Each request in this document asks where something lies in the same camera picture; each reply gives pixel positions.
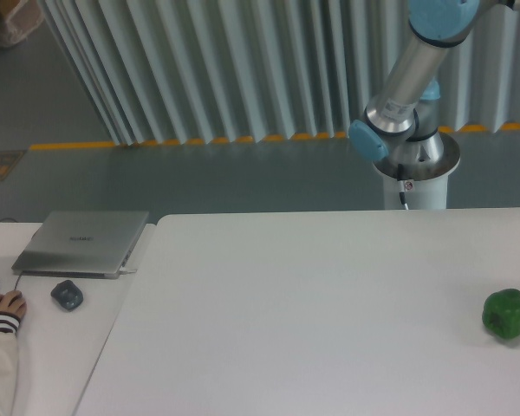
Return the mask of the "person's hand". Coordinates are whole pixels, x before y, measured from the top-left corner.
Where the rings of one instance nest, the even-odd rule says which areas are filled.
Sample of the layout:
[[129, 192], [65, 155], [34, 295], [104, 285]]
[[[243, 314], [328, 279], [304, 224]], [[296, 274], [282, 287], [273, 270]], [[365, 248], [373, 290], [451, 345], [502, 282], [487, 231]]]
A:
[[27, 312], [27, 303], [25, 297], [24, 302], [12, 302], [15, 292], [16, 290], [12, 290], [5, 294], [0, 294], [0, 315], [13, 316], [21, 322]]

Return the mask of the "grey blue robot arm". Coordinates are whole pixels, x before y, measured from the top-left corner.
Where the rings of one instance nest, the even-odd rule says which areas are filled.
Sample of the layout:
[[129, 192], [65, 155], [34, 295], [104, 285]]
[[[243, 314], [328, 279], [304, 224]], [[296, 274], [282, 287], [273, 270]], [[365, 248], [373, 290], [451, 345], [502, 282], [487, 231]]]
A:
[[520, 1], [410, 1], [410, 40], [348, 137], [365, 159], [379, 161], [418, 129], [418, 105], [449, 49], [470, 34], [488, 10], [503, 5], [520, 11]]

